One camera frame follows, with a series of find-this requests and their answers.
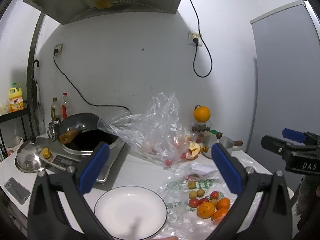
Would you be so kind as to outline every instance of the stainless steel lid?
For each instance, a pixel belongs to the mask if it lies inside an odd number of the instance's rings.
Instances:
[[[48,167],[49,164],[40,160],[39,155],[44,147],[49,144],[48,138],[30,138],[20,146],[17,151],[17,156],[14,161],[18,170],[26,173],[33,173],[42,171]]]

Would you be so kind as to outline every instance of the black shelf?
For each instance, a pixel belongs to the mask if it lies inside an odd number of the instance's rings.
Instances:
[[[0,123],[3,123],[3,122],[6,122],[6,121],[9,121],[9,120],[24,116],[26,114],[29,114],[29,109],[28,108],[25,108],[25,109],[22,109],[22,110],[19,110],[19,111],[15,111],[15,112],[12,112],[12,113],[1,115],[0,116]]]
[[[30,115],[30,111],[29,111],[28,107],[26,107],[26,108],[24,108],[22,110],[19,110],[19,111],[15,111],[15,112],[12,112],[12,113],[1,115],[0,116],[0,124],[3,123],[3,122],[7,122],[9,120],[12,120],[12,119],[20,117],[21,123],[22,123],[23,132],[24,132],[24,137],[25,137],[25,140],[27,140],[26,128],[24,127],[24,122],[23,122],[23,116],[24,115],[28,116],[31,133],[32,133],[32,136],[34,136],[33,129],[32,129],[32,123],[31,123],[31,115]],[[0,128],[0,142],[1,142],[2,145],[4,145],[1,128]],[[6,158],[8,156],[7,149],[5,147],[1,147],[1,151],[3,153],[4,158]]]

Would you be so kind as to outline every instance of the orange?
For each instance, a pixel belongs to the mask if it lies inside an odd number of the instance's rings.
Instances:
[[[229,209],[229,207],[230,207],[230,199],[228,199],[227,197],[224,197],[218,201],[217,208]]]
[[[206,106],[197,105],[193,112],[193,117],[198,122],[206,122],[210,119],[210,116],[211,116],[210,110]]]
[[[222,219],[226,216],[226,214],[228,213],[228,209],[226,208],[221,208],[221,209],[218,209],[211,217],[211,220],[218,224],[222,221]]]
[[[201,218],[209,218],[216,211],[216,207],[210,202],[202,203],[197,210],[197,215]]]

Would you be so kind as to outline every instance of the cooking oil bottle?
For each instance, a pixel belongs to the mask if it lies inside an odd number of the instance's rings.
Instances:
[[[58,98],[53,98],[53,103],[50,107],[50,112],[52,121],[59,121],[61,119],[62,115]]]
[[[23,109],[22,88],[21,83],[19,83],[19,89],[16,89],[16,83],[13,83],[12,86],[9,89],[10,111],[15,112]]]

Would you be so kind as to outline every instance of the white plate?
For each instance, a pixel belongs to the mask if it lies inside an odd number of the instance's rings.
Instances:
[[[167,207],[153,191],[125,186],[104,193],[95,204],[94,214],[113,237],[141,240],[161,230]]]

